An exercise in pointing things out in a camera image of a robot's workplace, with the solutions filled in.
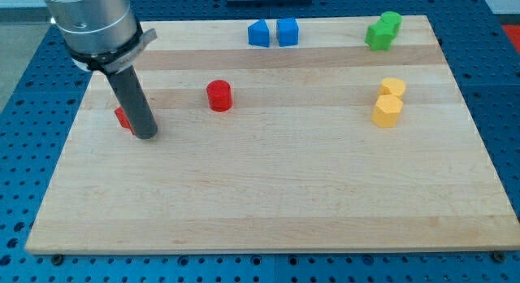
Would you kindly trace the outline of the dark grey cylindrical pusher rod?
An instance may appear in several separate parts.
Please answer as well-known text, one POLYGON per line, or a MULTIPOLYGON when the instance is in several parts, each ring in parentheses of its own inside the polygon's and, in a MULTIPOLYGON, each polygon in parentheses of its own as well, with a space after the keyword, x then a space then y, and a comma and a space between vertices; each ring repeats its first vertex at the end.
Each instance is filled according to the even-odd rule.
POLYGON ((106 77, 136 137, 154 137, 158 126, 133 66, 106 73, 106 77))

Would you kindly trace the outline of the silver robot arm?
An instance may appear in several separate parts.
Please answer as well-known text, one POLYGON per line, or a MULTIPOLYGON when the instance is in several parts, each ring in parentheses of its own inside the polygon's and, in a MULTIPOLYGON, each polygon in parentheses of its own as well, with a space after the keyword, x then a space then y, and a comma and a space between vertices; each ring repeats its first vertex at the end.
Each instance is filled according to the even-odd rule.
POLYGON ((142 29, 129 0, 44 1, 74 63, 103 73, 136 137, 154 137, 158 126, 133 64, 156 31, 142 29))

